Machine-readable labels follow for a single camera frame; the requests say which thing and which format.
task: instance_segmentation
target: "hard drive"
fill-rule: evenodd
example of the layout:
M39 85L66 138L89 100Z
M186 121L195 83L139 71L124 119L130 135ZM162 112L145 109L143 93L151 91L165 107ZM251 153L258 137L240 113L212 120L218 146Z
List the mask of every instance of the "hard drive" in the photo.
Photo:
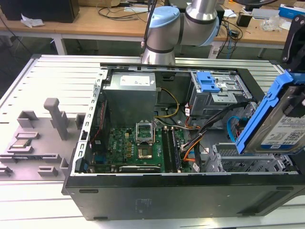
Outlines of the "hard drive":
M304 80L286 72L277 77L236 146L240 154L296 154L304 144Z

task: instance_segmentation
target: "workbench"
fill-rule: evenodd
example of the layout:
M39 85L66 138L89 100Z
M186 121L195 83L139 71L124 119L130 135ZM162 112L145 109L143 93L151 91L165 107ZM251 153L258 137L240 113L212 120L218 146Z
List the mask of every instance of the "workbench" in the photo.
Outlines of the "workbench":
M47 97L57 97L60 110L65 110L68 117L85 113L101 62L140 63L140 58L68 55L31 58L0 99L0 152L6 148L18 126L16 118L20 111L33 110L37 117L48 117L48 112L43 109ZM279 65L269 61L176 58L176 63L185 66L246 68L265 93L274 78L283 72ZM27 228L35 225L35 228L65 228L78 225L92 229L202 229L265 228L262 226L283 224L283 228L305 226L304 196L289 201L265 217L86 221L71 197L61 194L62 185L61 181L1 181L0 227Z
M239 12L242 5L227 2L225 8ZM109 16L129 15L133 12L120 11L116 14L110 13ZM63 39L85 39L85 40L110 40L110 41L130 41L141 42L144 36L146 24L141 20L133 21L113 21L98 14L95 7L80 7L80 12L73 23L45 22L44 26L29 28L20 21L8 21L2 14L7 26L21 37L43 37L54 39L59 55L66 55L67 51ZM147 13L140 14L139 17L147 20ZM236 23L236 18L229 18L229 22ZM241 27L244 36L237 43L240 47L274 48L284 47L288 31L268 31L264 32L260 28L261 20L251 19L249 27ZM7 28L0 21L0 35L12 36ZM209 58L216 58L219 47L227 38L224 27L220 28L219 35L215 37Z

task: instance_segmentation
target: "yellow cable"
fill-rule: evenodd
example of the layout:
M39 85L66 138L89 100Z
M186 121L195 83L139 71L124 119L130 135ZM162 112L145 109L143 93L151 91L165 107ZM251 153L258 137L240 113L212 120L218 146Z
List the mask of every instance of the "yellow cable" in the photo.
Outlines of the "yellow cable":
M175 110L175 112L173 114L155 116L155 118L170 118L170 117L172 117L172 116L174 116L174 115L176 115L178 113L178 111L179 111L179 103L178 103L178 100L176 99L176 97L172 93L170 93L168 90L166 90L165 88L161 88L161 90L164 90L168 94L170 94L170 96L176 101L177 108L176 108L176 110Z

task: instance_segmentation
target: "gray floor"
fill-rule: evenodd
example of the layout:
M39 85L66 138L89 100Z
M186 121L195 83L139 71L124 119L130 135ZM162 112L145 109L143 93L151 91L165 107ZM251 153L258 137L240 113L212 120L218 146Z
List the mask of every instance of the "gray floor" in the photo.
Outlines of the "gray floor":
M28 38L24 37L22 42L29 48L32 53L38 54L57 54L53 45L50 44L51 39L46 38ZM13 42L12 47L0 47L0 98L6 92L8 87L18 76L31 55L20 44L18 40ZM114 55L114 56L139 56L139 42L117 42L117 41L96 41L80 40L81 49L76 40L65 40L67 52L69 55ZM180 54L180 47L175 48L176 57L190 58L207 58L210 47L192 47L183 46ZM243 60L259 60L257 48L238 47L232 55L232 59ZM276 60L280 61L282 51L269 49L265 52L261 60ZM226 54L220 54L219 58L226 59Z

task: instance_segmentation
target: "metal slotted table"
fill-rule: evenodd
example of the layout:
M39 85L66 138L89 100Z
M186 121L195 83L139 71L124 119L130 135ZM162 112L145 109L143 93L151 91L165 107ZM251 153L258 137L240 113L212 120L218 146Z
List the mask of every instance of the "metal slotted table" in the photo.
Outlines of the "metal slotted table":
M47 97L57 97L68 117L87 111L100 63L139 63L138 57L57 56L32 58L0 100L0 152L18 126L22 110L48 117L43 109ZM266 93L283 72L269 61L177 58L178 65L247 68ZM86 221L69 196L61 194L61 181L0 182L0 226L2 228L304 228L305 197L297 197L265 217Z

